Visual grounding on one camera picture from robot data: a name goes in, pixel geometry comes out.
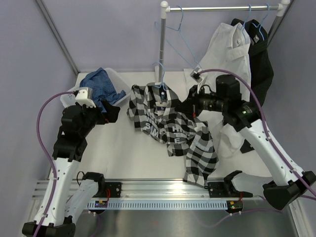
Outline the blue hanger of checked shirt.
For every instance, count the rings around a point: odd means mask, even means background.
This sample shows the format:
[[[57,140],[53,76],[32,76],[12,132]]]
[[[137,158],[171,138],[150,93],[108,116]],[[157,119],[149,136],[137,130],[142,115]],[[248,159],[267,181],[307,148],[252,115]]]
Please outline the blue hanger of checked shirt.
[[[153,66],[155,67],[155,72],[157,73],[157,77],[156,77],[157,82],[155,82],[153,85],[153,91],[156,94],[165,93],[168,89],[164,81],[165,67],[161,62],[158,62],[158,61],[154,62]]]

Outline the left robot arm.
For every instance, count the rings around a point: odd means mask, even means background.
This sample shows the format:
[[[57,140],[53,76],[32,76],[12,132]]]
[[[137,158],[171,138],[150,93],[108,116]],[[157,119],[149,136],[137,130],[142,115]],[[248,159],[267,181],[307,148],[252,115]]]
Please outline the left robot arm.
[[[87,147],[86,137],[96,125],[115,123],[120,107],[104,101],[105,112],[95,106],[75,103],[62,112],[61,126],[53,154],[49,157],[52,175],[34,220],[25,223],[27,237],[72,237],[81,213],[93,197],[107,194],[104,175],[87,172],[76,192],[69,197],[73,176]]]

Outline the black white checked shirt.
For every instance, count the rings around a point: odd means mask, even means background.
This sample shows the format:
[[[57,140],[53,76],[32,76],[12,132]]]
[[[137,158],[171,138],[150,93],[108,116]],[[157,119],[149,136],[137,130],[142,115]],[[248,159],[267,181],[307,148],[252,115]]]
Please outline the black white checked shirt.
[[[136,131],[165,144],[168,156],[185,156],[184,181],[205,186],[217,167],[218,157],[205,121],[176,111],[181,104],[166,84],[133,85],[127,116]]]

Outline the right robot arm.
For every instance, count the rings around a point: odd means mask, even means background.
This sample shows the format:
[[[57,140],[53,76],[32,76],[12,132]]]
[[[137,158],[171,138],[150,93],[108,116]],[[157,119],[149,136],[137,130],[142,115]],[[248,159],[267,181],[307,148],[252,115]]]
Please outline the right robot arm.
[[[316,182],[312,171],[304,171],[284,151],[268,129],[260,103],[246,102],[241,98],[242,79],[234,75],[216,78],[216,90],[206,93],[194,85],[187,99],[176,111],[190,118],[203,110],[220,112],[224,121],[247,140],[263,160],[271,176],[248,175],[236,170],[224,178],[224,192],[232,197],[249,193],[264,199],[276,210],[283,210]]]

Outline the blue plaid shirt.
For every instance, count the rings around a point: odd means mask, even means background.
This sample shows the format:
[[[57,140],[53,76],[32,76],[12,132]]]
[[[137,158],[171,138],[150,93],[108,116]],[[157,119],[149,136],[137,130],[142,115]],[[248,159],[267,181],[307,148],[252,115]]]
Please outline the blue plaid shirt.
[[[103,101],[107,101],[110,105],[113,105],[126,95],[124,90],[121,92],[116,91],[108,73],[103,68],[87,74],[79,86],[92,89],[91,99],[104,113],[106,112],[106,108],[102,104]]]

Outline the blue hanger of plaid shirt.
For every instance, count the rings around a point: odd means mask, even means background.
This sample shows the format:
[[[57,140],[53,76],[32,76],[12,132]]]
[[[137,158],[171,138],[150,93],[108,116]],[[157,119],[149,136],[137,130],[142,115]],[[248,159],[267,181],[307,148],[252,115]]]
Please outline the blue hanger of plaid shirt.
[[[181,12],[181,20],[179,22],[178,28],[172,28],[166,25],[166,17],[167,17],[167,13],[170,12],[176,12],[176,11],[180,11]],[[160,19],[160,23],[159,22],[155,22],[155,29],[158,29],[158,26],[160,27],[160,46],[159,46],[159,62],[161,62],[163,64],[164,62],[164,43],[167,42],[169,44],[169,46],[191,67],[191,68],[195,68],[195,66],[199,66],[200,64],[196,59],[195,54],[193,53],[192,49],[190,48],[190,45],[188,44],[187,40],[185,39],[184,35],[182,34],[181,31],[181,27],[182,27],[182,22],[183,22],[183,18],[184,18],[184,12],[188,11],[185,10],[184,8],[182,8],[181,6],[177,6],[176,8],[172,8],[170,7],[166,1],[161,2],[161,19]],[[172,31],[178,32],[178,34],[180,35],[182,41],[185,43],[186,47],[188,48],[188,50],[190,51],[190,54],[193,57],[193,60],[195,62],[195,64],[192,64],[190,61],[188,61],[181,53],[179,50],[177,50],[173,44],[171,44],[171,42],[165,38],[165,31],[166,29],[170,29]]]

